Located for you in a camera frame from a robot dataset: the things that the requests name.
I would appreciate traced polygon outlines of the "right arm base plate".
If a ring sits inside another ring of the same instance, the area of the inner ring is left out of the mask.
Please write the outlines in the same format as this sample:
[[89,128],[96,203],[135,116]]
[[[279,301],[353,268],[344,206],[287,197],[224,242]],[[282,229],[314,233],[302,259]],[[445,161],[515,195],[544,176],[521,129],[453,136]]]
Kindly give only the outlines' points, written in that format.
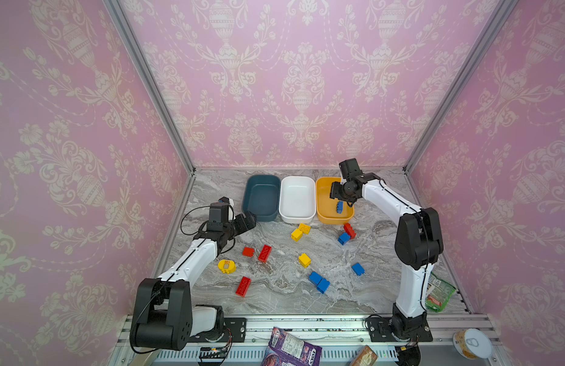
[[364,319],[363,324],[372,343],[431,343],[433,334],[427,320],[420,328],[410,331],[407,335],[396,335],[390,325],[390,319],[372,314]]

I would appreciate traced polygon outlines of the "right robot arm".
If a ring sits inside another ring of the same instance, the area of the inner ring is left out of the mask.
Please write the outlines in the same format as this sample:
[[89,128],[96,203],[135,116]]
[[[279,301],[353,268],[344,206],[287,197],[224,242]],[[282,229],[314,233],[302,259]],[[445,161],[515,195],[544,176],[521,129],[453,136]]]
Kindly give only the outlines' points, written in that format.
[[428,280],[444,250],[438,212],[403,198],[380,176],[364,173],[355,159],[344,160],[339,167],[342,180],[332,184],[330,198],[350,207],[364,199],[397,225],[395,253],[401,261],[401,283],[389,321],[393,337],[431,342],[426,308]]

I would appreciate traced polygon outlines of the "white container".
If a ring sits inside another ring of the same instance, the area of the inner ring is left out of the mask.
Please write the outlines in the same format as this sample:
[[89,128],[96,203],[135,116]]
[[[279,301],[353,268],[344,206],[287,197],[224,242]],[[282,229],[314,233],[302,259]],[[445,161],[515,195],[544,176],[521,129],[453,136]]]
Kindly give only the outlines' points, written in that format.
[[317,213],[315,181],[288,176],[281,181],[279,214],[287,224],[310,224]]

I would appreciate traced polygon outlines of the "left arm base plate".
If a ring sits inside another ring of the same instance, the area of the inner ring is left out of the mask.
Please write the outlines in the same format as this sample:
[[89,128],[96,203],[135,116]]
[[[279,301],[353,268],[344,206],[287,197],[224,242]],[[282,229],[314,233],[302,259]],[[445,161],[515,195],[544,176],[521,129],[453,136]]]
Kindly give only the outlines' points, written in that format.
[[192,342],[196,343],[226,343],[229,339],[233,343],[244,343],[246,339],[247,318],[245,317],[226,317],[222,332],[216,331],[202,332],[191,337]]

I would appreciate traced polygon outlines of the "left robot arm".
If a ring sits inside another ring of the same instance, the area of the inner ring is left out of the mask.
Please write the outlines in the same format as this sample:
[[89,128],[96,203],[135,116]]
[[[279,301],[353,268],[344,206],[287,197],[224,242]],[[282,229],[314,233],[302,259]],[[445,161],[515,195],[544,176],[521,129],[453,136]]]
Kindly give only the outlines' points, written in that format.
[[163,274],[138,286],[129,337],[138,354],[180,351],[191,339],[213,342],[225,333],[222,307],[193,305],[191,290],[229,242],[256,227],[256,215],[249,211],[235,215],[227,198],[208,208],[209,218],[191,234],[186,253]]

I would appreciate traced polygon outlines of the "yellow container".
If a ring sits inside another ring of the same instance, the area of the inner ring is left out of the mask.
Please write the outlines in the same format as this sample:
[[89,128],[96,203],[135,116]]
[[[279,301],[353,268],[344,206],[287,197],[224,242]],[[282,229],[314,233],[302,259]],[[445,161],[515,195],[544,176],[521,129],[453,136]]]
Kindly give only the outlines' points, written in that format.
[[343,205],[341,213],[337,211],[339,200],[331,199],[331,186],[334,182],[341,182],[338,177],[321,177],[316,181],[317,190],[317,217],[322,224],[343,225],[352,220],[355,210],[353,207]]

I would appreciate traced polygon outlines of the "dark teal container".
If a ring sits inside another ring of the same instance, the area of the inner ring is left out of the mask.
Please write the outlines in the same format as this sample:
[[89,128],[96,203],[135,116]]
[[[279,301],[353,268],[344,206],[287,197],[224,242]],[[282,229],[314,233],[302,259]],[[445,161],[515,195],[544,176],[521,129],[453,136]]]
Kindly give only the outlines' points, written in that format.
[[242,211],[249,211],[258,222],[274,221],[279,213],[281,179],[275,175],[252,175],[247,180]]

